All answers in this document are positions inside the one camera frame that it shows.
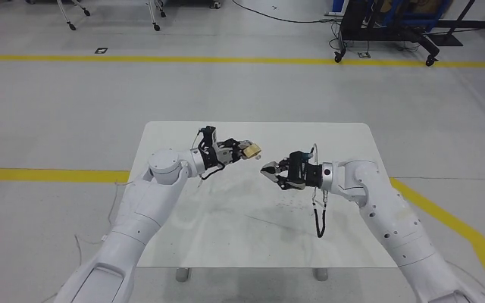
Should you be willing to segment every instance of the yellow floor line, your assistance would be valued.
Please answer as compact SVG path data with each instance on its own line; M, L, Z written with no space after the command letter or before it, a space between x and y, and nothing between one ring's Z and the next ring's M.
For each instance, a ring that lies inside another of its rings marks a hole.
M75 183L123 183L128 181L129 171L125 170L43 170L23 168L0 168L0 181L41 181ZM485 268L485 237L465 222L454 217L440 206L425 198L403 182L390 178L391 184L404 197L421 210L466 238L472 245L478 259Z
M123 183L128 181L125 170L36 170L0 168L0 181Z
M480 232L457 217L454 217L428 198L425 198L415 190L409 188L403 182L394 178L390 178L390 181L393 187L399 190L408 201L467 239L475 250L475 254L477 254L483 268L485 268L485 237L483 237Z
M0 61L63 61L63 62L120 62L120 63L218 63L218 64L305 64L337 65L332 58L256 58L256 57L155 57L105 55L0 55ZM383 67L426 67L424 61L343 59L341 65ZM438 61L434 67L485 68L485 62Z

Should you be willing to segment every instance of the table leg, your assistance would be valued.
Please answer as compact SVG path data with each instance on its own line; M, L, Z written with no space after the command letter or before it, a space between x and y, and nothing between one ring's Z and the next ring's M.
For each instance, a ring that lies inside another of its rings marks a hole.
M177 273L175 274L175 279L178 282L186 282L190 276L190 268L177 268Z
M313 277L318 281L328 280L328 269L327 268L314 268Z

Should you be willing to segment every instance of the power cable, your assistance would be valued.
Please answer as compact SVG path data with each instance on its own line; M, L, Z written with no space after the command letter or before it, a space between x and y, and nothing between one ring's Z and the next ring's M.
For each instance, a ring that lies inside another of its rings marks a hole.
M313 21L287 20L287 19L282 19L282 18L270 16L269 14L261 13L260 11L253 10L252 8L247 8L246 6L241 5L240 3L236 2L236 0L233 0L233 2L234 2L235 5L237 5L241 8L244 8L248 11L252 11L253 13L260 14L261 16L265 16L265 17L275 19L275 20L278 20L278 21L283 21L283 22L290 22L290 23L327 23L327 22L338 20L338 19L320 19L320 20L313 20Z

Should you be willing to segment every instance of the black cable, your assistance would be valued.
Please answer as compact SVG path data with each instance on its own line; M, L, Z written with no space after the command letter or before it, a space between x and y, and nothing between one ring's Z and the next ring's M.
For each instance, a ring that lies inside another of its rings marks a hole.
M474 30L482 30L482 29L471 29L471 30L456 30L454 33L463 33L463 32L473 32ZM423 36L427 35L436 35L441 33L448 33L448 32L439 32L439 33L424 33Z
M207 175L207 176L202 176L202 175L200 175L200 178L201 178L203 181L206 181L206 180L207 180L207 179L208 179L210 176L212 176L213 174L215 174L215 173L217 173L217 172L219 172L219 171L223 170L224 168L226 168L226 165L224 165L224 163L220 162L219 160L217 160L217 163L218 163L218 164L219 164L221 167L219 167L218 169L216 169L216 170L214 170L214 171L210 172L210 174L209 174L209 175Z
M321 220L322 220L322 227L321 227L321 230L320 230L320 224L318 223L318 212L317 212L317 208L315 208L315 203L313 204L313 213L315 214L315 225L317 227L317 237L318 238L321 238L324 236L324 233L325 233L325 212L327 210L324 209L322 212L321 212Z
M320 20L314 20L314 21L294 21L294 20L281 19L281 18L278 18L278 17L270 16L269 14L263 14L260 11L255 11L251 8L247 8L246 6L237 3L236 0L233 0L233 2L234 2L235 5L237 5L241 8L244 8L248 11L252 11L253 13L260 14L261 16L265 16L265 17L275 19L275 20L278 20L278 21L283 21L283 22L290 22L290 23L326 23L326 22L331 22L331 21L337 20L337 19L320 19Z

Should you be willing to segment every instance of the black frame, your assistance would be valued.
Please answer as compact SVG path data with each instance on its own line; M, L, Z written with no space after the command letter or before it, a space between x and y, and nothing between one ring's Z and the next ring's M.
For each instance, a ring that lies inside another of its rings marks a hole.
M384 0L379 0L374 6L374 12L369 17L367 27L361 27L365 18L367 1L350 0L346 12L343 16L338 32L339 52L335 52L335 62L341 62L346 53L346 44L344 41L409 41L419 43L430 54L427 57L426 65L431 66L436 61L436 56L440 53L437 48L425 35L423 31L417 28L404 27L401 20L409 6L410 0L404 0L396 12L396 17L392 25L388 27L374 28L382 8Z

